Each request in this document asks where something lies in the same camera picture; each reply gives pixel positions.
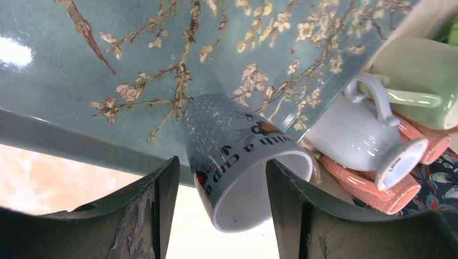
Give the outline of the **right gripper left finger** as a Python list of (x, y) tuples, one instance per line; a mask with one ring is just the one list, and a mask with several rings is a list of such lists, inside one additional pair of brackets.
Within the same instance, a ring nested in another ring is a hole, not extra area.
[(137, 181), (72, 211), (1, 208), (1, 258), (165, 258), (180, 178), (170, 158)]

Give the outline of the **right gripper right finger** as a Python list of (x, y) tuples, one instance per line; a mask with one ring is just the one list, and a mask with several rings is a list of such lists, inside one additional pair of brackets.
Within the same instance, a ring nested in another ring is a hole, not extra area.
[(276, 160), (266, 165), (281, 258), (457, 258), (457, 211), (397, 217), (344, 202)]

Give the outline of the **light blue white mug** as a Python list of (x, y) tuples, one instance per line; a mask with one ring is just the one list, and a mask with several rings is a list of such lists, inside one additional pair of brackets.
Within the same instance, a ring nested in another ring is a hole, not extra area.
[(424, 137), (404, 143), (399, 123), (381, 81), (362, 72), (310, 128), (305, 139), (342, 166), (375, 171), (375, 187), (385, 190), (410, 173), (429, 144)]

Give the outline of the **white printed text mug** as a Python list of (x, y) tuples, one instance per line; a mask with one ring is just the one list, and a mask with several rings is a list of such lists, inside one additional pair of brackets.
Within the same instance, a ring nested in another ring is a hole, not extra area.
[(269, 160), (305, 181), (313, 174), (316, 160), (310, 152), (225, 95), (193, 99), (183, 127), (195, 186), (213, 226), (224, 233), (247, 231), (271, 218)]

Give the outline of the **light green mug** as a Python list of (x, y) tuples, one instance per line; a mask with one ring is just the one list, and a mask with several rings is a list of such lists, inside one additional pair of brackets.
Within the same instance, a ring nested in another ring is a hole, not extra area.
[(397, 114), (436, 130), (457, 126), (457, 46), (401, 36), (369, 72), (381, 80)]

